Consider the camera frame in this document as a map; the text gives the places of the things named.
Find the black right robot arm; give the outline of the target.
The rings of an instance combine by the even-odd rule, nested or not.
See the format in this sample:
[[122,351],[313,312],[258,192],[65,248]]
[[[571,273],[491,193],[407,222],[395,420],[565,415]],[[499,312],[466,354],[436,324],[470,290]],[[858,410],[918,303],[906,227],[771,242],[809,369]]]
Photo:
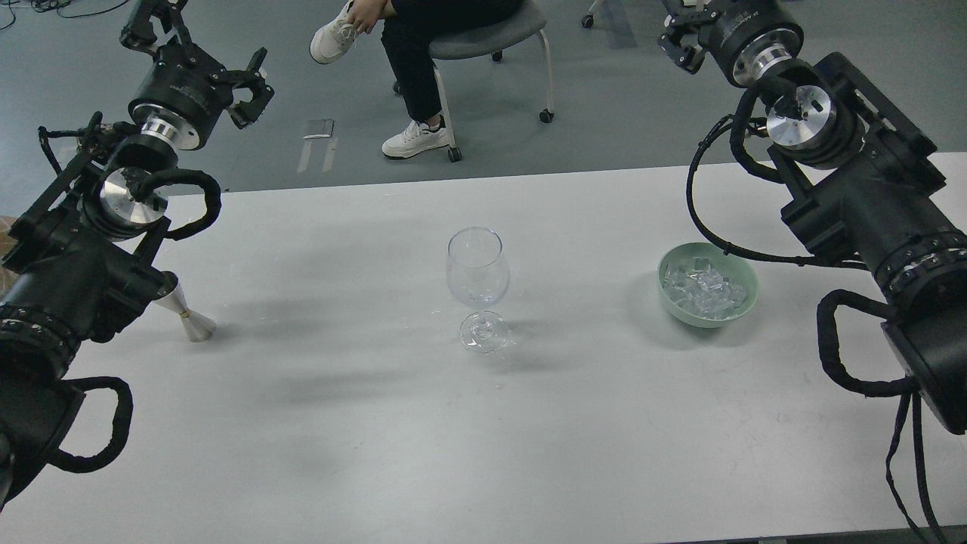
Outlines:
[[[926,527],[907,518],[922,543],[946,543],[926,481],[922,411],[965,434],[965,234],[932,201],[945,176],[930,161],[936,146],[846,56],[811,64],[804,32],[777,1],[666,1],[657,44],[675,66],[696,73],[707,54],[743,90],[698,145],[688,166],[688,214],[725,255],[799,267],[867,270],[877,301],[847,290],[826,294],[816,311],[818,356],[838,386],[867,398],[897,398],[886,462],[912,426],[916,489]],[[780,257],[743,248],[709,230],[692,199],[704,153],[728,135],[749,175],[791,196],[781,219],[807,250]],[[904,368],[903,378],[863,380],[840,355],[836,312],[877,317]]]

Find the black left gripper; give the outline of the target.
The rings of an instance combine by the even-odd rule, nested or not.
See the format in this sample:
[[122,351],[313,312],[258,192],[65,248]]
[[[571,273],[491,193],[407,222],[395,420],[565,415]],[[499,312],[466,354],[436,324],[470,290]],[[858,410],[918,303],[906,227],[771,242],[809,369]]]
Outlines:
[[155,62],[128,105],[128,113],[142,134],[162,139],[175,150],[203,148],[224,110],[237,128],[255,124],[275,97],[275,89],[261,72],[268,55],[264,46],[253,53],[244,70],[220,71],[222,85],[251,93],[251,99],[236,103],[229,90],[178,63],[198,65],[198,48],[182,17],[187,4],[137,1],[120,35],[121,45],[146,53]]

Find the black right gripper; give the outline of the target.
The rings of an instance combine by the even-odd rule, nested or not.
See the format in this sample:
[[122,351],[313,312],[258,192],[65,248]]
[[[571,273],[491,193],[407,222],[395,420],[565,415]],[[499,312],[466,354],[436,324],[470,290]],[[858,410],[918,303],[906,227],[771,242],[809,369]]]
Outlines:
[[801,25],[777,1],[663,1],[663,7],[668,17],[657,44],[674,65],[697,73],[709,52],[738,88],[797,57],[805,40]]

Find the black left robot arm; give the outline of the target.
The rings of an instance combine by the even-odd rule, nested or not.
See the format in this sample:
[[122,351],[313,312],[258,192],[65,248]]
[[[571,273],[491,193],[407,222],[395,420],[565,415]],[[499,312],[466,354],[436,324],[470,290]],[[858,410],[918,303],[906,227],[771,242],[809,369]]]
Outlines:
[[225,68],[190,37],[184,7],[138,1],[123,28],[121,44],[153,62],[130,121],[95,113],[75,131],[39,128],[56,177],[11,225],[2,259],[17,276],[1,312],[3,503],[45,467],[100,471],[127,444],[130,385],[66,378],[82,343],[109,342],[152,304],[176,314],[193,343],[215,331],[187,306],[177,275],[154,265],[163,241],[200,234],[221,212],[220,184],[180,168],[178,153],[203,148],[222,113],[251,126],[275,91],[265,48],[245,69]]

